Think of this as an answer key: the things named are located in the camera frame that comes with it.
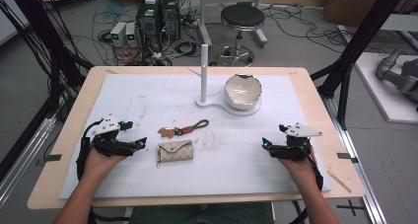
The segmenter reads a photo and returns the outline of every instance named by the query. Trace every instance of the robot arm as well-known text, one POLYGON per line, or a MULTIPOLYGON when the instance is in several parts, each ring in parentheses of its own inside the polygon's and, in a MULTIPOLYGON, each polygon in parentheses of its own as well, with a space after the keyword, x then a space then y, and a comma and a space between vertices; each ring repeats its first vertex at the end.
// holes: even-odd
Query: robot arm
MULTIPOLYGON (((395 85, 397 89, 403 93, 411 93, 418 82, 417 79, 412 76, 413 74, 402 73, 399 75, 390 71, 391 68, 396 64, 396 59, 399 55, 400 49, 397 48, 388 57, 384 58, 378 66, 376 76, 379 79, 385 80, 395 85)), ((403 67, 408 69, 415 68, 415 70, 418 70, 418 65, 414 61, 415 60, 405 62, 403 67)))

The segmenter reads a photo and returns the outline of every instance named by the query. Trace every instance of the patterned pouch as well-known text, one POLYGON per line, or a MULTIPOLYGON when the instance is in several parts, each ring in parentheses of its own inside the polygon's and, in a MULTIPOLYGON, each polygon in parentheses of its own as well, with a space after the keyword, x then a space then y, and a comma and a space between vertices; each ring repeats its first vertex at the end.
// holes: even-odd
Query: patterned pouch
POLYGON ((193 145, 191 140, 159 143, 158 162, 175 162, 193 159, 193 145))

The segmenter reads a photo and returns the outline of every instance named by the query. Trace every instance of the beige purse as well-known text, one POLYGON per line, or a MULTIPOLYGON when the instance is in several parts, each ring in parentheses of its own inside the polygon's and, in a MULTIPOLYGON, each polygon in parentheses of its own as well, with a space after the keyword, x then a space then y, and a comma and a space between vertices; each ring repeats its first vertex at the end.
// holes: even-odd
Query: beige purse
POLYGON ((193 159, 191 140, 160 143, 158 145, 158 163, 193 159))

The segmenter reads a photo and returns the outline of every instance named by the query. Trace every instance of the white bowl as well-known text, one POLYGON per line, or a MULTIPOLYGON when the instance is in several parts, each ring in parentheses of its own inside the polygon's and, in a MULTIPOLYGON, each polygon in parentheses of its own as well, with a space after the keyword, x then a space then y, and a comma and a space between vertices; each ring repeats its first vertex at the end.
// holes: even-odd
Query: white bowl
POLYGON ((225 84, 227 103, 238 110, 249 110, 261 99, 261 84, 252 75, 236 74, 225 84))

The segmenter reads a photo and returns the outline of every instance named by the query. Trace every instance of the power supply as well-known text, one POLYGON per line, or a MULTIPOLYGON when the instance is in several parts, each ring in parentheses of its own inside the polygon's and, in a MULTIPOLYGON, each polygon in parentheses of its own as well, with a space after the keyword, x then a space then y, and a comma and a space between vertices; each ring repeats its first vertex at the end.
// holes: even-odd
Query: power supply
POLYGON ((126 24, 126 40, 129 47, 138 47, 138 31, 135 23, 126 24))
POLYGON ((144 51, 152 50, 160 52, 162 45, 160 34, 162 29, 161 0, 155 0, 154 4, 143 3, 139 6, 136 22, 138 23, 144 51))
POLYGON ((178 0, 163 0, 164 32, 169 39, 180 39, 178 0))
POLYGON ((119 22, 110 32, 115 47, 124 47, 126 44, 126 23, 119 22))

